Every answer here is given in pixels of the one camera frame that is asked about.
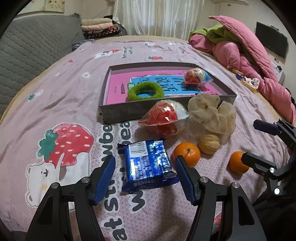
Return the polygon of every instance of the air conditioner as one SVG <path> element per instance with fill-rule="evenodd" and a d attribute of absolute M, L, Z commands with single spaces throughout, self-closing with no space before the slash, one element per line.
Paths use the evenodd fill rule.
<path fill-rule="evenodd" d="M 211 0 L 211 1 L 212 3 L 225 2 L 225 3 L 236 3 L 236 4 L 246 5 L 246 6 L 249 5 L 249 3 L 246 0 Z"/>

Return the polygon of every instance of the green fuzzy hair tie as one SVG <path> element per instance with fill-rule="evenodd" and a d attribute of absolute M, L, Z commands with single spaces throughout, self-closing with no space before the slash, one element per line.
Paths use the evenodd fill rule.
<path fill-rule="evenodd" d="M 138 94 L 141 94 L 146 91 L 153 91 L 154 95 L 151 97 L 140 97 Z M 162 87 L 155 82 L 144 82 L 137 84 L 128 91 L 128 99 L 130 101 L 135 100 L 150 100 L 150 99 L 161 99 L 165 97 L 165 93 Z"/>

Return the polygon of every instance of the screw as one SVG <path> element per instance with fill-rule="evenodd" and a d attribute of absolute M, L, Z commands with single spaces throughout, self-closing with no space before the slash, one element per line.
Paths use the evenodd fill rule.
<path fill-rule="evenodd" d="M 201 181 L 202 183 L 207 183 L 207 182 L 209 181 L 209 179 L 208 179 L 207 177 L 201 177 L 201 178 L 200 178 L 200 181 Z"/>
<path fill-rule="evenodd" d="M 274 194 L 275 194 L 275 195 L 279 195 L 279 189 L 278 189 L 278 188 L 276 188 L 276 189 L 274 190 Z"/>
<path fill-rule="evenodd" d="M 53 184 L 51 185 L 52 189 L 56 189 L 58 186 L 59 186 L 58 183 L 53 183 Z"/>
<path fill-rule="evenodd" d="M 84 177 L 84 178 L 81 179 L 81 181 L 83 183 L 88 183 L 89 182 L 89 177 Z"/>
<path fill-rule="evenodd" d="M 234 188 L 239 188 L 239 187 L 240 187 L 240 185 L 239 185 L 238 183 L 233 183 L 232 186 L 233 186 Z"/>

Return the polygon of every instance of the red and white plastic package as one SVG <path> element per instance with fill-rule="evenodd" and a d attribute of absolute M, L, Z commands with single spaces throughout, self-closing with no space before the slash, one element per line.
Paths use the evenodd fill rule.
<path fill-rule="evenodd" d="M 211 76 L 202 68 L 193 68 L 184 75 L 186 84 L 196 84 L 198 87 L 204 86 L 205 83 L 213 81 Z"/>
<path fill-rule="evenodd" d="M 182 104 L 173 100 L 158 101 L 143 117 L 139 124 L 163 138 L 178 134 L 186 128 L 189 112 Z"/>

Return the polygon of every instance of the gray headboard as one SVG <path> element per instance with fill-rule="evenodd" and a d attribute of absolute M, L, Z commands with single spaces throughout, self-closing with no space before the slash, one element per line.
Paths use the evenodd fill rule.
<path fill-rule="evenodd" d="M 15 19 L 0 39 L 0 116 L 22 87 L 84 39 L 77 14 Z"/>

